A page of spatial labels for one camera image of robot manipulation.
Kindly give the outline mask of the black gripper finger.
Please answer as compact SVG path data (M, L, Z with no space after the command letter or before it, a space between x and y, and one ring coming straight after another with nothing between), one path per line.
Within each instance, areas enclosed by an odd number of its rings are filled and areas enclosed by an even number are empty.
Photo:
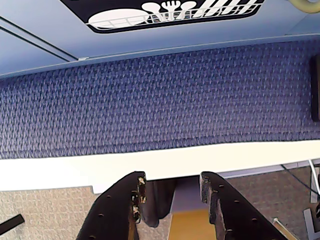
M217 173L199 176L200 197L218 240L280 240L277 230L239 191Z
M146 199L145 172L125 175L94 201L76 238L138 240L137 224Z

